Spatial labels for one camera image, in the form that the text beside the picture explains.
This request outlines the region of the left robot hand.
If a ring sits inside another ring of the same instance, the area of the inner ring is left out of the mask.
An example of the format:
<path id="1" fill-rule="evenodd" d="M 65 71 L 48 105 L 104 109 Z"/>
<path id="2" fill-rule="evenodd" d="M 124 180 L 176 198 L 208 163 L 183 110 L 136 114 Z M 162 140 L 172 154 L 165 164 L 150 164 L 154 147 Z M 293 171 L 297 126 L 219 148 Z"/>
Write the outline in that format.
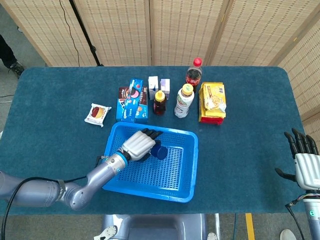
<path id="1" fill-rule="evenodd" d="M 144 162 L 151 155 L 151 149 L 159 142 L 156 138 L 161 134 L 162 131 L 149 128 L 138 130 L 122 144 L 119 151 L 128 161 Z"/>

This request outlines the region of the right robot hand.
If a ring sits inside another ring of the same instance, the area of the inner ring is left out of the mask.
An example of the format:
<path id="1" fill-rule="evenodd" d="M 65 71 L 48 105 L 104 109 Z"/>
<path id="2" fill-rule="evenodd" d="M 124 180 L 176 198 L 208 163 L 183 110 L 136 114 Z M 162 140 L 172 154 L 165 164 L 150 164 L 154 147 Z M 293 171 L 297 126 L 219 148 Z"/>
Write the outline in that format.
<path id="1" fill-rule="evenodd" d="M 295 174 L 283 172 L 276 168 L 275 172 L 283 179 L 296 182 L 305 191 L 320 189 L 320 153 L 316 141 L 310 135 L 304 135 L 297 129 L 292 134 L 285 132 L 292 154 Z"/>

